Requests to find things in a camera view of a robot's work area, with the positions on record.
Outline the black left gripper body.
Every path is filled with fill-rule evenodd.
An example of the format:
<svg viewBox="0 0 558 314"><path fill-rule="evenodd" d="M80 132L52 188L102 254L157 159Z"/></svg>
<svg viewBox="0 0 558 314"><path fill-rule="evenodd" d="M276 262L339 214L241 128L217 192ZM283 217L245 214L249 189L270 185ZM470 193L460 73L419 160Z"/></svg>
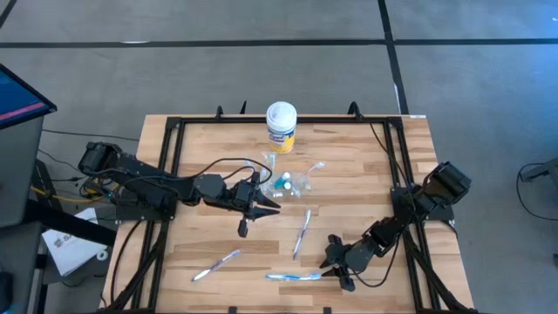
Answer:
<svg viewBox="0 0 558 314"><path fill-rule="evenodd" d="M260 174L254 172L248 179L237 182L233 190L232 205L234 210L242 213L242 218L237 229L238 235L245 238L248 235L248 220L252 219L252 209L258 208L254 206L255 198L260 195L258 189Z"/></svg>

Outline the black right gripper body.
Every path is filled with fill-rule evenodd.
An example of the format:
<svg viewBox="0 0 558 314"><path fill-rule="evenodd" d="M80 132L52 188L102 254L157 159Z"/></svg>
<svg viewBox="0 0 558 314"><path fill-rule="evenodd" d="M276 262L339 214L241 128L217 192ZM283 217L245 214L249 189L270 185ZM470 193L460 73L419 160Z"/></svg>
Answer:
<svg viewBox="0 0 558 314"><path fill-rule="evenodd" d="M353 244L343 244L340 237L336 235L328 236L329 245L327 246L327 257L340 257L343 259L341 266L335 265L330 269L341 269L344 277L338 277L342 290L354 291L356 289L354 281L350 278L350 270L361 272L366 270L371 260L371 247L365 239L361 239Z"/></svg>

